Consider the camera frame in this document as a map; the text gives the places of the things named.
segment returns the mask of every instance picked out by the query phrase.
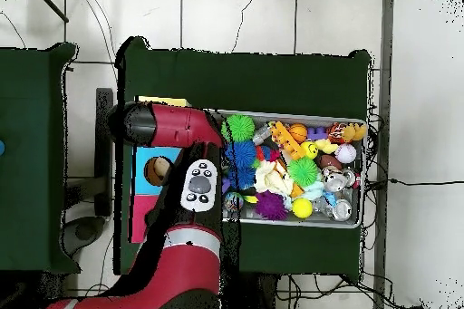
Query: orange ball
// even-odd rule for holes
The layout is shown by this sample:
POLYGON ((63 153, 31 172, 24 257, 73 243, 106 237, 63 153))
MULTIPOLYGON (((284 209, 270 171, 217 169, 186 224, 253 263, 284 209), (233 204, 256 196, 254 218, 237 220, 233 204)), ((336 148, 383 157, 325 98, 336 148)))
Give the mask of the orange ball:
POLYGON ((307 130, 303 124, 293 124, 288 132, 298 143, 302 143, 306 140, 307 130))

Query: dark green table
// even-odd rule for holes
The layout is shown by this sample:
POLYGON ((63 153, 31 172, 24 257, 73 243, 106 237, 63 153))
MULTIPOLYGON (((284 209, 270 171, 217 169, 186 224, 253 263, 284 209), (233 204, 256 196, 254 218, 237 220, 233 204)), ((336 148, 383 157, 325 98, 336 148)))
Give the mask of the dark green table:
MULTIPOLYGON (((136 95, 159 96, 185 98, 198 108, 362 120, 367 116, 371 57, 366 51, 347 57, 157 51, 136 37, 122 46, 119 55, 125 64, 125 82, 120 83, 125 85, 125 101, 133 101, 136 95)), ((139 248, 127 239, 131 154, 131 147, 124 147, 122 273, 128 272, 139 248)), ((359 227, 242 224, 240 270, 346 274, 357 280, 360 232, 359 227)))
POLYGON ((60 248, 64 66, 75 45, 0 49, 0 269, 76 273, 60 248))

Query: blue object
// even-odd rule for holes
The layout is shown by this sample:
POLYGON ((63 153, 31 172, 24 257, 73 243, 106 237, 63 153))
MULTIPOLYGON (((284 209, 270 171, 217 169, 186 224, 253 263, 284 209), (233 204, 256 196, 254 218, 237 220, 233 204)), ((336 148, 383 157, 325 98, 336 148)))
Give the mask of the blue object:
POLYGON ((170 159, 171 162, 175 162, 180 153, 180 148, 171 147, 156 147, 156 148, 144 148, 138 147, 135 157, 135 192, 136 195, 149 195, 158 196, 161 193, 163 187, 155 187, 151 185, 144 176, 143 170, 145 164, 152 157, 165 157, 170 159))
POLYGON ((233 144, 229 142, 226 148, 226 157, 229 161, 235 161, 239 168, 251 167, 256 158, 255 144, 252 140, 234 141, 233 144))
POLYGON ((335 207, 337 205, 337 197, 332 192, 327 192, 326 190, 323 192, 323 196, 329 203, 331 207, 335 207))
POLYGON ((244 190, 255 185, 255 174, 256 170, 253 168, 239 168, 237 173, 238 184, 236 171, 234 169, 230 169, 227 176, 230 179, 230 183, 233 188, 244 190))

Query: plush toy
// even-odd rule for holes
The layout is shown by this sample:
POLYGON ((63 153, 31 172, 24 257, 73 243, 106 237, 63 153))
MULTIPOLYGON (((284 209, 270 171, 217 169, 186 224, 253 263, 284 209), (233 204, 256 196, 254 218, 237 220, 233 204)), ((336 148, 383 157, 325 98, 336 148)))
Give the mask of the plush toy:
POLYGON ((227 141, 245 141, 253 138, 255 124, 251 117, 233 114, 227 117, 221 125, 221 133, 227 141))
POLYGON ((271 220, 284 220, 286 210, 284 200, 281 196, 269 192, 256 193, 257 203, 255 211, 258 215, 271 220))
POLYGON ((317 167, 314 161, 304 156, 288 164, 288 174, 300 187, 307 187, 315 182, 317 167))
POLYGON ((265 193, 269 190, 271 193, 290 195, 293 185, 294 181, 280 160, 276 162, 261 161, 256 170, 256 192, 265 193))
POLYGON ((343 129, 346 124, 340 122, 334 122, 333 125, 327 130, 328 139, 332 144, 343 144, 343 129))
POLYGON ((365 124, 348 124, 342 130, 343 142, 348 143, 352 141, 362 140, 367 132, 367 126, 365 124))
POLYGON ((330 142, 330 140, 328 139, 325 139, 325 140, 316 140, 314 142, 315 146, 321 150, 322 152, 324 152, 325 154, 332 154, 334 153, 337 148, 338 148, 338 145, 337 144, 332 144, 330 142))

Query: red robot arm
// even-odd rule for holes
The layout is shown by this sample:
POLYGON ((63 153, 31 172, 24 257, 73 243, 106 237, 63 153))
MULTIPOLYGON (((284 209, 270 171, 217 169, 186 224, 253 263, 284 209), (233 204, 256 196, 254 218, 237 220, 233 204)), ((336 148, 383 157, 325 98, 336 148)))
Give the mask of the red robot arm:
MULTIPOLYGON (((115 113, 113 135, 120 132, 115 113)), ((59 300, 46 309, 218 309, 223 144, 218 128, 204 111, 162 104, 134 102, 123 117, 127 143, 185 148, 157 203, 161 210, 130 273, 114 288, 100 296, 59 300), (135 276, 141 274, 142 283, 135 276), (118 285, 136 278, 138 290, 122 294, 128 289, 118 285)))

